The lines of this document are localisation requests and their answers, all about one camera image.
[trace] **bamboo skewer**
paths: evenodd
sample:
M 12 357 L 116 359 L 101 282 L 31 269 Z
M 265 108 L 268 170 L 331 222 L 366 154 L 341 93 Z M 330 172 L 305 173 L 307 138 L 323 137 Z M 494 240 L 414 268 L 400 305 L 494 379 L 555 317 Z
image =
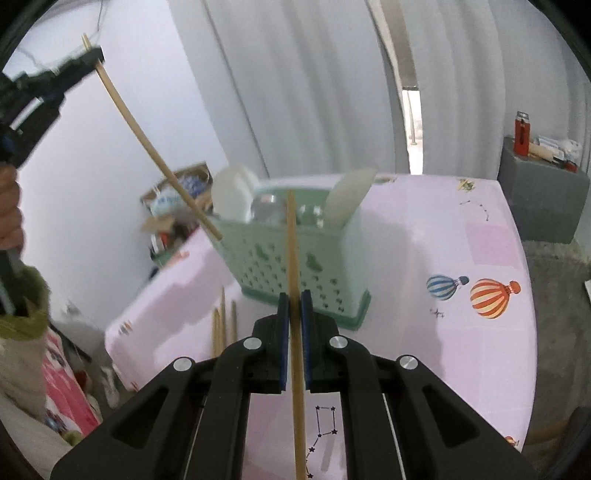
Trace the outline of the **bamboo skewer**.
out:
M 213 356 L 217 356 L 217 309 L 212 311 L 212 345 Z
M 300 267 L 296 230 L 296 201 L 287 193 L 287 285 L 290 297 L 291 392 L 294 421 L 295 480 L 306 478 L 306 424 L 304 418 L 304 358 L 300 319 Z
M 90 40 L 88 40 L 86 34 L 82 35 L 82 42 L 84 43 L 86 50 L 90 50 Z M 103 85 L 105 85 L 107 92 L 111 96 L 111 99 L 113 100 L 115 106 L 119 109 L 119 112 L 123 116 L 124 120 L 127 122 L 132 132 L 138 138 L 139 143 L 142 144 L 150 158 L 154 161 L 154 163 L 156 163 L 156 166 L 163 173 L 164 177 L 166 177 L 168 182 L 178 192 L 178 194 L 189 206 L 189 208 L 193 211 L 193 213 L 203 224 L 203 226 L 211 232 L 211 234 L 216 238 L 216 240 L 221 240 L 222 233 L 215 227 L 214 224 L 211 223 L 211 221 L 209 220 L 209 218 L 207 218 L 205 213 L 195 204 L 195 200 L 193 199 L 193 197 L 191 197 L 189 192 L 187 192 L 187 190 L 185 190 L 184 187 L 179 183 L 176 175 L 172 172 L 172 170 L 170 170 L 168 165 L 166 165 L 166 162 L 160 156 L 158 151 L 154 148 L 154 146 L 152 145 L 144 131 L 139 126 L 139 123 L 135 120 L 134 116 L 127 108 L 125 102 L 121 98 L 121 95 L 119 95 L 119 92 L 117 92 L 117 89 L 115 89 L 115 86 L 113 85 L 113 82 L 111 82 L 111 79 L 107 75 L 107 72 L 103 67 L 103 64 L 98 61 L 96 62 L 95 68 L 97 73 L 99 74 L 100 79 L 103 82 Z
M 218 309 L 213 309 L 213 356 L 220 356 L 225 348 L 222 340 L 222 321 Z
M 220 305 L 220 319 L 222 322 L 222 344 L 228 345 L 228 336 L 226 334 L 226 290 L 222 287 L 222 304 Z
M 236 302 L 234 300 L 230 304 L 230 318 L 232 319 L 232 335 L 230 341 L 235 343 L 238 341 L 238 315 L 236 314 Z

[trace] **clutter on shelf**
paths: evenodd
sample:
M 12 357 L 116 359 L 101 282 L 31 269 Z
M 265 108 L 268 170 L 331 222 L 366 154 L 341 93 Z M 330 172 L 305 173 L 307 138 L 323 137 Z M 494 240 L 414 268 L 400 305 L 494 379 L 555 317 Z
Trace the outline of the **clutter on shelf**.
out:
M 212 177 L 205 163 L 174 172 L 197 206 L 207 212 L 212 207 Z M 140 198 L 151 216 L 142 225 L 150 233 L 150 256 L 158 267 L 166 265 L 179 247 L 199 226 L 193 212 L 168 180 L 162 180 Z
M 583 154 L 583 146 L 580 143 L 570 138 L 556 140 L 543 135 L 539 135 L 534 143 L 530 140 L 530 133 L 530 116 L 527 113 L 517 112 L 514 153 L 523 157 L 545 160 L 558 168 L 572 172 L 579 169 Z
M 584 168 L 572 172 L 545 160 L 517 155 L 514 139 L 507 137 L 497 179 L 521 240 L 571 243 L 589 192 Z

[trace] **constellation print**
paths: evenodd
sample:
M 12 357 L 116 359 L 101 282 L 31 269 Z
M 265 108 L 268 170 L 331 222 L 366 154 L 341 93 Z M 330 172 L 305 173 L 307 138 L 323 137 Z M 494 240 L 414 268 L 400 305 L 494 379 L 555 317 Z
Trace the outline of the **constellation print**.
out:
M 330 412 L 332 413 L 332 418 L 333 418 L 332 430 L 329 430 L 328 432 L 325 432 L 325 433 L 322 433 L 322 429 L 320 428 L 320 410 L 330 410 Z M 335 406 L 320 407 L 319 405 L 316 405 L 316 426 L 318 427 L 318 434 L 316 435 L 316 440 L 314 441 L 312 446 L 310 448 L 308 448 L 308 452 L 306 453 L 306 474 L 307 474 L 308 478 L 314 478 L 314 475 L 312 475 L 310 473 L 310 471 L 308 470 L 308 457 L 317 450 L 316 444 L 318 444 L 318 441 L 322 437 L 324 437 L 326 435 L 336 435 L 338 433 L 338 431 L 336 429 L 335 410 L 336 410 Z
M 467 203 L 474 203 L 474 204 L 478 205 L 484 211 L 484 213 L 486 214 L 486 221 L 488 222 L 488 219 L 489 219 L 488 210 L 486 210 L 486 208 L 484 207 L 483 204 L 476 203 L 476 202 L 473 202 L 471 200 L 466 200 L 465 202 L 461 202 L 460 205 L 465 205 Z
M 429 309 L 429 311 L 431 312 L 431 314 L 435 315 L 435 318 L 445 318 L 445 313 L 440 312 L 439 309 L 437 309 L 437 310 Z

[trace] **human hand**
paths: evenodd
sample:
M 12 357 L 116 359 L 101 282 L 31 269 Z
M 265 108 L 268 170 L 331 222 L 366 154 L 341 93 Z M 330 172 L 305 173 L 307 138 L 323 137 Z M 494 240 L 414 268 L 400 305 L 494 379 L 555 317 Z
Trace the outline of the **human hand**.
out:
M 22 249 L 22 213 L 18 208 L 21 189 L 17 183 L 17 169 L 0 167 L 0 250 Z

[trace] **white curtain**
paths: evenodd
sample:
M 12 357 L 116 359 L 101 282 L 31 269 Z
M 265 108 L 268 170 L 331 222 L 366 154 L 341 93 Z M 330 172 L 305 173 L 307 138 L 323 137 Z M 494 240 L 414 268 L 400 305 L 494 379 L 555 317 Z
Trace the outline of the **white curtain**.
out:
M 206 5 L 271 177 L 408 172 L 394 74 L 363 0 Z
M 401 0 L 421 92 L 423 172 L 495 179 L 517 110 L 589 161 L 589 80 L 527 0 Z

